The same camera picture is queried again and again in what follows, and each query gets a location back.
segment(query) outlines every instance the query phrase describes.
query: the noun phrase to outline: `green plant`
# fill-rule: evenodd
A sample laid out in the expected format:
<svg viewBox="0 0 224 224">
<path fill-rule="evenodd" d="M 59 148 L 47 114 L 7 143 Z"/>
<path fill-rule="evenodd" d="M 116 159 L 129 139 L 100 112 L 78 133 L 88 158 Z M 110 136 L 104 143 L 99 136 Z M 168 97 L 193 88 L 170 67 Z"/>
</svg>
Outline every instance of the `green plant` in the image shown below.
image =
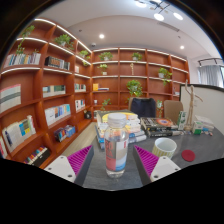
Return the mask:
<svg viewBox="0 0 224 224">
<path fill-rule="evenodd" d="M 128 90 L 129 90 L 129 93 L 132 96 L 136 96 L 136 97 L 139 97 L 141 96 L 143 93 L 142 93 L 142 86 L 141 86 L 141 83 L 137 80 L 131 80 L 129 81 L 127 84 L 126 84 Z"/>
<path fill-rule="evenodd" d="M 21 40 L 20 44 L 17 47 L 16 54 L 23 54 L 23 51 L 25 50 L 25 47 L 22 47 L 22 43 L 25 40 L 25 37 L 28 37 L 34 29 L 35 29 L 35 26 L 31 25 L 31 26 L 27 27 L 22 32 L 22 40 Z"/>
<path fill-rule="evenodd" d="M 90 59 L 90 56 L 88 56 L 88 54 L 89 54 L 89 52 L 86 51 L 86 50 L 83 50 L 83 51 L 80 51 L 80 52 L 79 52 L 79 55 L 80 55 L 81 57 L 85 57 L 85 56 L 86 56 L 86 59 Z"/>
<path fill-rule="evenodd" d="M 64 45 L 67 48 L 74 50 L 73 48 L 73 44 L 74 42 L 70 42 L 71 37 L 68 36 L 67 34 L 62 34 L 59 37 L 54 38 L 54 41 L 58 44 L 58 45 Z"/>
<path fill-rule="evenodd" d="M 132 57 L 136 57 L 136 58 L 137 58 L 136 61 L 140 61 L 140 60 L 142 59 L 142 55 L 139 54 L 138 52 L 134 52 L 134 53 L 132 54 Z"/>
<path fill-rule="evenodd" d="M 105 72 L 106 69 L 107 69 L 107 64 L 101 64 L 100 67 L 97 67 L 97 68 L 101 68 L 101 70 L 102 70 L 101 73 L 102 73 L 103 71 Z"/>
<path fill-rule="evenodd" d="M 102 103 L 103 106 L 100 109 L 105 110 L 105 106 L 107 106 L 108 104 L 111 104 L 110 98 L 103 101 L 103 103 Z"/>
<path fill-rule="evenodd" d="M 163 85 L 165 86 L 167 82 L 170 82 L 168 79 L 171 78 L 172 73 L 165 68 L 160 68 L 158 72 L 164 74 Z"/>
<path fill-rule="evenodd" d="M 105 57 L 107 57 L 109 60 L 112 59 L 113 55 L 110 52 L 103 52 L 99 55 L 100 60 L 103 61 Z"/>
</svg>

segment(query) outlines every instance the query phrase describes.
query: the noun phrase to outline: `floor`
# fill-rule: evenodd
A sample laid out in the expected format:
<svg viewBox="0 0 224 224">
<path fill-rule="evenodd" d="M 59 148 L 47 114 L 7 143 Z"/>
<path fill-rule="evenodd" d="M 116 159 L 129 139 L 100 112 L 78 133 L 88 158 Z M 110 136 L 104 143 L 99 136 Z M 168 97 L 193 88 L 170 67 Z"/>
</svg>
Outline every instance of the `floor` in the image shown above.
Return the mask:
<svg viewBox="0 0 224 224">
<path fill-rule="evenodd" d="M 96 137 L 95 125 L 96 122 L 91 122 L 89 126 L 68 146 L 62 155 L 69 156 L 74 152 L 91 145 L 93 139 Z"/>
</svg>

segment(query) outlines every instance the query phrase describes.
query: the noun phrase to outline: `mug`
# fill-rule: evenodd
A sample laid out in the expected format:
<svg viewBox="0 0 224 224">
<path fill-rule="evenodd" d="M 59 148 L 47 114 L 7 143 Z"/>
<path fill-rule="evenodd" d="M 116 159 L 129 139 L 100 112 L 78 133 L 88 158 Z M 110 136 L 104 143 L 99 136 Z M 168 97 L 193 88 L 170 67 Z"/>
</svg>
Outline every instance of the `mug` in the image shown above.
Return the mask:
<svg viewBox="0 0 224 224">
<path fill-rule="evenodd" d="M 167 156 L 169 159 L 172 158 L 177 144 L 170 138 L 158 138 L 155 141 L 152 153 L 158 157 Z"/>
</svg>

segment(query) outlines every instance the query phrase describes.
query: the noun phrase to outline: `stack of books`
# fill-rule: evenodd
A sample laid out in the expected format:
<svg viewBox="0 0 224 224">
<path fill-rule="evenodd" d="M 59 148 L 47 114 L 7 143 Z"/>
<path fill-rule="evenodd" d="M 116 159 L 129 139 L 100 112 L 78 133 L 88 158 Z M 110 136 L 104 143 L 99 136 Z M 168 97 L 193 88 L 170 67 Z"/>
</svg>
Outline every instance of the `stack of books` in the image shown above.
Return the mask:
<svg viewBox="0 0 224 224">
<path fill-rule="evenodd" d="M 107 118 L 110 113 L 123 113 L 126 115 L 126 129 L 129 133 L 129 143 L 140 142 L 147 138 L 144 130 L 141 129 L 138 115 L 129 110 L 119 111 L 97 111 L 97 124 L 95 125 L 97 140 L 100 148 L 104 150 L 104 133 L 108 127 Z"/>
<path fill-rule="evenodd" d="M 55 123 L 56 121 L 60 120 L 61 118 L 70 115 L 70 105 L 69 104 L 63 104 L 56 107 L 51 107 L 45 110 L 45 117 L 47 120 L 47 125 L 51 125 Z"/>
<path fill-rule="evenodd" d="M 65 94 L 64 85 L 58 85 L 58 86 L 52 85 L 43 87 L 43 97 L 56 96 L 61 94 Z"/>
<path fill-rule="evenodd" d="M 30 156 L 28 156 L 23 163 L 40 167 L 40 165 L 50 156 L 50 150 L 41 146 L 36 149 Z"/>
<path fill-rule="evenodd" d="M 212 132 L 214 130 L 214 123 L 207 117 L 202 117 L 195 115 L 196 121 L 200 121 L 203 125 L 202 131 L 209 131 Z"/>
<path fill-rule="evenodd" d="M 7 155 L 8 153 L 6 151 L 5 144 L 3 142 L 2 136 L 0 136 L 0 158 L 5 159 Z"/>
<path fill-rule="evenodd" d="M 66 62 L 62 59 L 58 59 L 52 56 L 46 57 L 44 65 L 66 70 L 70 69 L 70 62 Z"/>
<path fill-rule="evenodd" d="M 178 131 L 178 126 L 171 119 L 141 117 L 140 121 L 149 137 L 165 137 L 182 133 Z"/>
<path fill-rule="evenodd" d="M 2 130 L 3 138 L 10 152 L 24 142 L 31 135 L 36 134 L 31 115 L 20 122 L 14 122 Z"/>
<path fill-rule="evenodd" d="M 86 85 L 75 83 L 75 92 L 86 92 Z"/>
<path fill-rule="evenodd" d="M 21 104 L 21 84 L 0 91 L 0 113 L 19 104 Z"/>
<path fill-rule="evenodd" d="M 59 128 L 54 131 L 54 137 L 58 142 L 70 138 L 73 134 L 75 134 L 75 127 L 71 125 L 66 125 L 64 128 Z"/>
<path fill-rule="evenodd" d="M 11 66 L 11 65 L 25 65 L 25 64 L 34 64 L 38 65 L 40 61 L 41 54 L 39 53 L 32 53 L 29 54 L 10 54 L 6 58 L 5 61 L 5 67 Z"/>
<path fill-rule="evenodd" d="M 85 107 L 85 100 L 76 100 L 75 101 L 76 111 L 81 110 L 83 107 Z"/>
</svg>

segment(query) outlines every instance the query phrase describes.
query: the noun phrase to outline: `wooden bookshelf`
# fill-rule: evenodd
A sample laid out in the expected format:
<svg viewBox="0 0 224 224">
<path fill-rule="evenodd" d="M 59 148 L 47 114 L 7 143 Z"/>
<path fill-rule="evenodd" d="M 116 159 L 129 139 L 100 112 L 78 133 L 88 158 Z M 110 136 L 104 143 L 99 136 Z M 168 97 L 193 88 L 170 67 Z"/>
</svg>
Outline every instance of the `wooden bookshelf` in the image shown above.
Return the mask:
<svg viewBox="0 0 224 224">
<path fill-rule="evenodd" d="M 34 49 L 41 53 L 40 62 L 35 64 L 24 64 L 1 67 L 0 89 L 21 84 L 21 104 L 8 109 L 0 114 L 0 132 L 13 122 L 21 121 L 28 115 L 32 115 L 36 134 L 25 140 L 12 153 L 8 152 L 7 159 L 23 162 L 35 149 L 45 145 L 51 152 L 50 157 L 41 165 L 44 169 L 49 163 L 56 159 L 71 144 L 79 134 L 94 119 L 94 110 L 100 110 L 102 102 L 110 98 L 111 104 L 105 107 L 106 110 L 127 109 L 127 99 L 130 97 L 126 84 L 130 80 L 138 80 L 142 85 L 143 97 L 151 97 L 157 100 L 179 100 L 175 95 L 180 91 L 180 84 L 185 83 L 190 75 L 187 60 L 160 52 L 154 49 L 139 48 L 104 48 L 91 51 L 82 40 L 74 37 L 66 28 L 60 24 L 45 19 L 38 18 L 29 25 L 34 25 L 35 29 L 23 42 L 24 53 L 31 54 Z M 58 46 L 54 39 L 61 34 L 68 34 L 74 42 L 74 50 Z M 9 54 L 15 54 L 21 36 L 12 45 Z M 87 50 L 90 59 L 81 58 L 80 51 Z M 99 55 L 103 52 L 111 52 L 113 58 L 110 61 L 101 61 Z M 142 54 L 140 61 L 133 61 L 132 54 L 139 52 Z M 70 62 L 69 70 L 50 67 L 45 65 L 48 56 Z M 100 64 L 107 64 L 107 75 L 102 75 Z M 162 79 L 158 77 L 158 70 L 164 67 L 172 72 L 171 82 L 163 85 Z M 74 84 L 85 84 L 86 92 L 75 92 Z M 93 91 L 93 83 L 99 83 L 100 87 L 108 87 L 108 91 Z M 43 97 L 42 88 L 48 85 L 65 85 L 66 93 Z M 75 100 L 85 100 L 85 107 L 76 111 Z M 54 124 L 48 126 L 45 118 L 45 109 L 69 104 L 71 114 L 63 117 Z M 92 119 L 85 119 L 84 111 L 92 112 Z M 75 126 L 76 133 L 64 141 L 57 142 L 54 131 L 66 125 Z"/>
</svg>

